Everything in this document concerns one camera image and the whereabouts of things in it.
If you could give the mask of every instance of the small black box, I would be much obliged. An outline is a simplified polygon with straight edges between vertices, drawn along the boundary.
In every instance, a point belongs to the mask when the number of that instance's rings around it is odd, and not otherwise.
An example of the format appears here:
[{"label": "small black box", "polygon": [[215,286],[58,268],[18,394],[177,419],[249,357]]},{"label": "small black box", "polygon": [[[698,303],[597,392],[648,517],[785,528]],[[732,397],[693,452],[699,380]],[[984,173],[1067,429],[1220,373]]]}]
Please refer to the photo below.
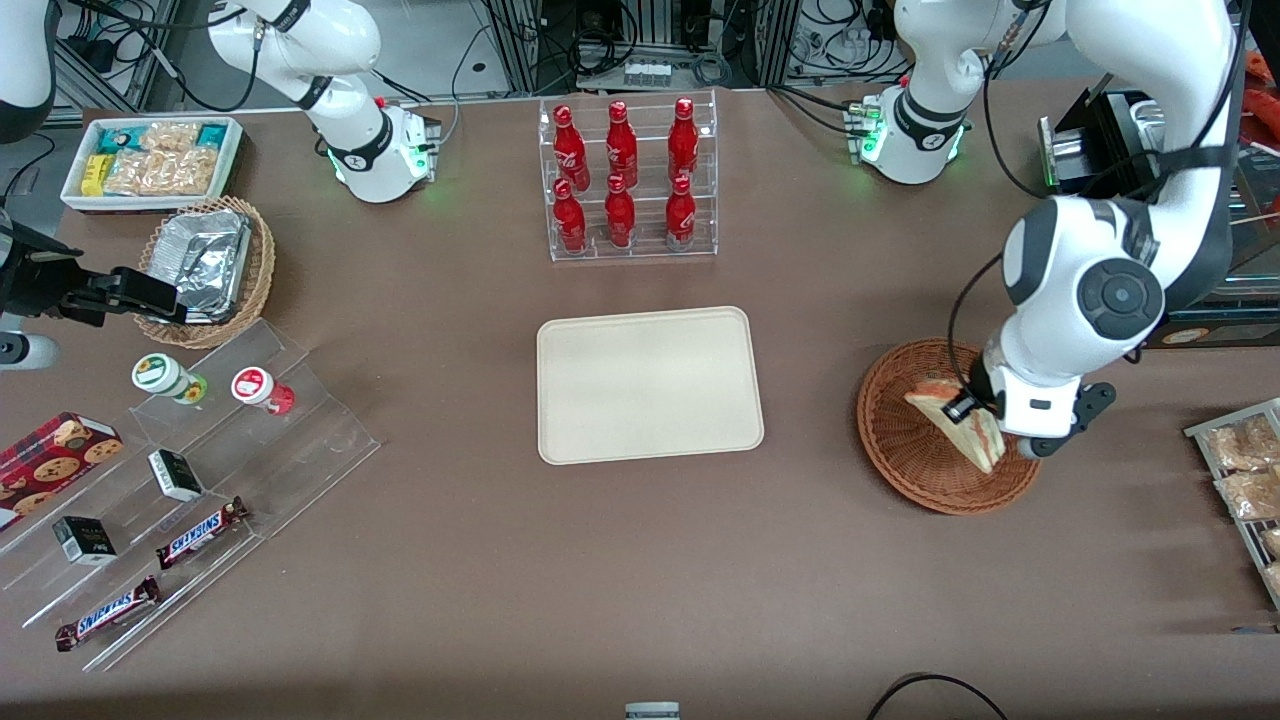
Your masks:
[{"label": "small black box", "polygon": [[64,515],[54,523],[54,536],[67,560],[79,565],[105,565],[115,559],[115,548],[102,523],[93,518]]},{"label": "small black box", "polygon": [[148,455],[147,461],[151,464],[151,474],[160,483],[160,492],[166,496],[182,502],[193,502],[205,492],[196,479],[196,473],[191,470],[191,464],[182,455],[160,448]]}]

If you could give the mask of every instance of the clear acrylic shelf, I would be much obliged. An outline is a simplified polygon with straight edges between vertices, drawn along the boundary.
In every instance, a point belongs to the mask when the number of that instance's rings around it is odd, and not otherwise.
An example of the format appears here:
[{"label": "clear acrylic shelf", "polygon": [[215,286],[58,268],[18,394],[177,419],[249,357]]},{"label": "clear acrylic shelf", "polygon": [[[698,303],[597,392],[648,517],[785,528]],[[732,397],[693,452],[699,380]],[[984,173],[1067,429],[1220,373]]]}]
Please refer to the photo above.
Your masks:
[{"label": "clear acrylic shelf", "polygon": [[[716,92],[636,94],[621,96],[627,102],[627,118],[636,131],[640,156],[639,184],[631,188],[636,205],[636,237],[632,246],[620,250],[609,242],[604,214],[608,196],[605,179],[609,163],[604,140],[609,132],[607,100],[600,97],[566,97],[539,104],[538,149],[541,158],[543,204],[547,208],[547,237],[552,260],[602,260],[632,258],[680,258],[716,255],[719,250],[718,213],[718,155]],[[671,196],[671,178],[667,176],[667,133],[675,119],[677,97],[694,101],[694,124],[698,126],[698,169],[694,172],[690,192],[698,204],[694,215],[694,240],[682,252],[667,247],[667,199]],[[557,105],[573,110],[573,124],[586,143],[586,165],[591,172],[591,186],[577,193],[586,215],[586,252],[570,255],[556,232],[552,205],[556,201],[552,183],[559,177],[556,164],[556,124],[550,113]]]},{"label": "clear acrylic shelf", "polygon": [[[265,320],[192,366],[210,391],[196,406],[151,397],[116,427],[125,438],[123,459],[56,507],[29,518],[0,555],[0,582],[24,628],[49,637],[155,575],[163,601],[128,615],[82,647],[58,653],[82,670],[106,670],[195,600],[242,557],[279,533],[352,469],[378,450],[347,406],[335,400],[302,361],[306,352]],[[285,415],[269,415],[234,400],[230,382],[248,365],[271,372],[293,388]],[[160,493],[147,455],[165,447],[180,452],[205,488],[196,502]],[[251,515],[196,555],[161,571],[156,548],[166,546],[239,496]],[[116,552],[101,566],[67,561],[54,538],[61,515],[97,518]]]}]

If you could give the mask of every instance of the cookie box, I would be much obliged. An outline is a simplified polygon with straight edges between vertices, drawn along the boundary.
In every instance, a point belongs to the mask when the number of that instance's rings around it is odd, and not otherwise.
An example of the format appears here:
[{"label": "cookie box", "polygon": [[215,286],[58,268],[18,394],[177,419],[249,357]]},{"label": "cookie box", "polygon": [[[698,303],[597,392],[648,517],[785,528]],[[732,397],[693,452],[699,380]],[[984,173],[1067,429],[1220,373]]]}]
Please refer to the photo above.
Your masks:
[{"label": "cookie box", "polygon": [[0,530],[123,447],[114,428],[73,413],[60,413],[40,425],[0,452]]}]

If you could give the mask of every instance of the bread slice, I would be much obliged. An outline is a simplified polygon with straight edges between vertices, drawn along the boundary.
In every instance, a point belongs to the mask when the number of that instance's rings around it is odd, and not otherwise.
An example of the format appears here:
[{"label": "bread slice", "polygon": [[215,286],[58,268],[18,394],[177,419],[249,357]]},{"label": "bread slice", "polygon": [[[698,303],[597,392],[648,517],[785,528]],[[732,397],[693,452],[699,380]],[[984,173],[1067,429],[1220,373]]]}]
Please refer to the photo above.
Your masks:
[{"label": "bread slice", "polygon": [[959,397],[960,391],[956,380],[922,380],[905,397],[947,436],[956,450],[989,475],[1005,455],[1005,436],[1000,433],[1000,424],[991,411],[982,407],[970,413],[964,421],[952,423],[942,409]]}]

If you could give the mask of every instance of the white tray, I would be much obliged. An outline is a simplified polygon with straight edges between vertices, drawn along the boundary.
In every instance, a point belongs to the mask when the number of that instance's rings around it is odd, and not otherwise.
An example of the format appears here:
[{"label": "white tray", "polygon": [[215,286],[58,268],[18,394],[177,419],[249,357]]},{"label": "white tray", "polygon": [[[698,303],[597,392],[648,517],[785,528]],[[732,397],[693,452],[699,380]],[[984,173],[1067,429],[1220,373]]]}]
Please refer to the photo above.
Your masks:
[{"label": "white tray", "polygon": [[538,452],[552,465],[733,452],[763,439],[751,329],[737,307],[538,331]]},{"label": "white tray", "polygon": [[[84,164],[88,156],[97,150],[102,133],[109,129],[138,127],[152,122],[172,123],[200,123],[202,126],[227,126],[227,135],[223,145],[218,149],[218,163],[214,165],[214,177],[209,181],[209,190],[204,195],[159,195],[147,197],[132,197],[123,195],[88,196],[81,195],[81,179],[84,178]],[[84,128],[81,137],[79,149],[72,168],[67,172],[63,182],[61,199],[68,208],[81,213],[152,213],[159,210],[173,210],[187,208],[205,200],[221,197],[227,181],[232,174],[232,164],[236,161],[236,150],[239,147],[243,129],[234,119],[225,115],[163,115],[142,118],[111,118],[109,120],[93,120]]]}]

